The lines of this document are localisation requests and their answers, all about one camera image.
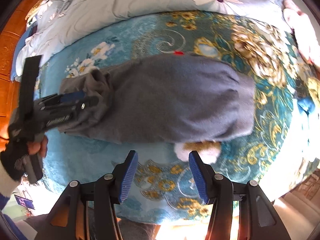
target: teal bedspread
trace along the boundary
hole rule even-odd
[[[268,24],[204,11],[151,14],[122,21],[54,55],[42,67],[40,96],[57,93],[63,78],[78,76],[93,66],[174,51],[219,58],[255,80],[253,133],[221,143],[221,155],[212,166],[232,181],[262,180],[291,129],[293,98],[308,95],[306,80],[315,74],[301,59],[294,36]],[[98,179],[122,162],[130,150],[136,150],[138,170],[129,198],[116,207],[118,217],[177,225],[209,221],[210,206],[198,198],[188,163],[177,159],[174,145],[118,145],[67,136],[57,130],[47,136],[43,181],[53,192],[61,193],[73,179],[82,183]],[[290,158],[292,151],[282,154]],[[318,162],[316,159],[300,171],[304,176],[299,180],[313,172]],[[290,187],[299,182],[294,176],[292,181]]]

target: silver bolt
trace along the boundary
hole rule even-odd
[[[111,173],[107,173],[106,175],[103,176],[105,180],[111,180],[113,179],[113,175]]]
[[[250,180],[249,183],[252,187],[258,186],[258,182],[256,182],[255,180]]]
[[[214,178],[215,178],[216,180],[222,180],[222,179],[223,179],[223,175],[217,173],[217,174],[214,176]]]
[[[70,185],[70,187],[76,187],[76,186],[78,186],[78,181],[73,180],[73,181],[71,181],[71,182],[69,183],[69,185]]]

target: red tag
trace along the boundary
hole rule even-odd
[[[173,54],[174,55],[184,55],[184,53],[182,51],[175,51]]]

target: bed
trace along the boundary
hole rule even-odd
[[[44,0],[38,32],[18,55],[17,74],[25,57],[43,54],[36,95],[44,97],[57,93],[63,78],[132,58],[193,51],[228,62],[256,82],[254,129],[251,135],[221,143],[212,166],[232,181],[255,179],[273,200],[319,164],[314,154],[318,109],[306,116],[298,107],[308,97],[308,77],[316,72],[298,53],[282,19],[282,0],[221,3]],[[174,145],[113,144],[57,130],[47,136],[43,182],[49,190],[59,194],[73,179],[94,181],[134,149],[139,166],[129,198],[116,207],[118,217],[174,225],[209,221],[210,206],[199,199],[188,163],[177,159]]]

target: wooden headboard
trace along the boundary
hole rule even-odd
[[[19,82],[10,81],[14,49],[26,31],[25,17],[38,0],[22,0],[0,34],[0,151],[8,142],[10,115],[18,104]]]

